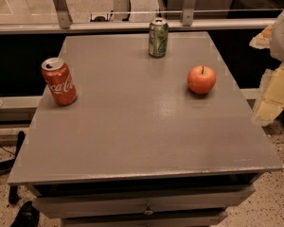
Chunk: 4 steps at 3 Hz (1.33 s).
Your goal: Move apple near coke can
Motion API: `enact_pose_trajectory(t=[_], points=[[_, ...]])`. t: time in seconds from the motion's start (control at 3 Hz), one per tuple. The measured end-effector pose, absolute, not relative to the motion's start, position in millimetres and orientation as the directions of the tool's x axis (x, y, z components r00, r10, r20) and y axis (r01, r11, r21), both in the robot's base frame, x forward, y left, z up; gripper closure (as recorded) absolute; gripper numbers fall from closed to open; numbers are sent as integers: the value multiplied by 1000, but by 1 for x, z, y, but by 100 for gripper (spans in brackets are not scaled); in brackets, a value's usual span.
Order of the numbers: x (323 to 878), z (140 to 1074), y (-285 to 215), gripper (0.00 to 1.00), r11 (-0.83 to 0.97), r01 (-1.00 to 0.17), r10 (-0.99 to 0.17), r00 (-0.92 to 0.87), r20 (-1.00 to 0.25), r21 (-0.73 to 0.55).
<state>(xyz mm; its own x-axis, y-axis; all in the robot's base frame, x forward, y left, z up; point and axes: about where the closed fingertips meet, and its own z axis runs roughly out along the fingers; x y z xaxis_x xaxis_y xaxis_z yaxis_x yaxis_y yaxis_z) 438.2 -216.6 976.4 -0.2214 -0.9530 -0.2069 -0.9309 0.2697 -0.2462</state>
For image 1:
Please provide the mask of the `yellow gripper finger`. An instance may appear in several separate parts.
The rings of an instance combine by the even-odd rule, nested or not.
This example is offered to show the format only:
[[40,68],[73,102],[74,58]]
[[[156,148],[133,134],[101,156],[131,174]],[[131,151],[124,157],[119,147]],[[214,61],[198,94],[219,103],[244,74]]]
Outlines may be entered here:
[[272,25],[266,26],[250,41],[249,45],[256,49],[269,49],[271,47],[272,30]]
[[275,70],[266,69],[253,107],[252,122],[267,126],[284,110],[284,63]]

